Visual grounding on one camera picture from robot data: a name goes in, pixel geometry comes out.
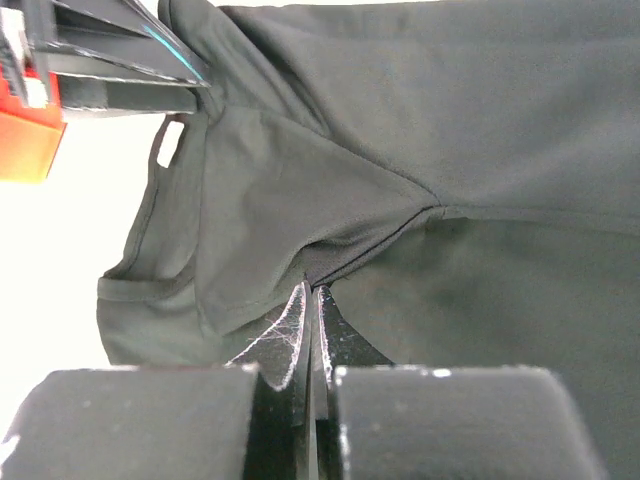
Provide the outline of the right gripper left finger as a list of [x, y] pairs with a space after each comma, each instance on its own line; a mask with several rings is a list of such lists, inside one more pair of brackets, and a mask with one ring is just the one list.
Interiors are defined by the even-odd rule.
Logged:
[[281, 314], [229, 366], [254, 366], [253, 398], [243, 477], [306, 479], [311, 290], [296, 285]]

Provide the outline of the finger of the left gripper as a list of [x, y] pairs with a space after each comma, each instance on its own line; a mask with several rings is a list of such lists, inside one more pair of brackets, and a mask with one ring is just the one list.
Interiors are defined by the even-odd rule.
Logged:
[[197, 110], [194, 78], [120, 78], [55, 73], [60, 102], [69, 114], [123, 116], [190, 114]]
[[54, 1], [49, 65], [59, 75], [208, 87], [208, 65], [139, 1]]

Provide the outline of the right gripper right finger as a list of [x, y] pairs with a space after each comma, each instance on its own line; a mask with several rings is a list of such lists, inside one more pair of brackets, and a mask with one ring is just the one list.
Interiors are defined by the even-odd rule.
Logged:
[[314, 291], [313, 399], [320, 479], [334, 479], [338, 456], [332, 444], [337, 433], [332, 424], [331, 390], [338, 366], [373, 367], [393, 362], [368, 342], [342, 316], [327, 286]]

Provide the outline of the black t-shirt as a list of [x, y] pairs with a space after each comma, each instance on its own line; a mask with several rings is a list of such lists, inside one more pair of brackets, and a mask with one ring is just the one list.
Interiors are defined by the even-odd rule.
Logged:
[[162, 1], [211, 69], [97, 322], [120, 365], [211, 365], [294, 287], [391, 360], [529, 364], [639, 475], [639, 5]]

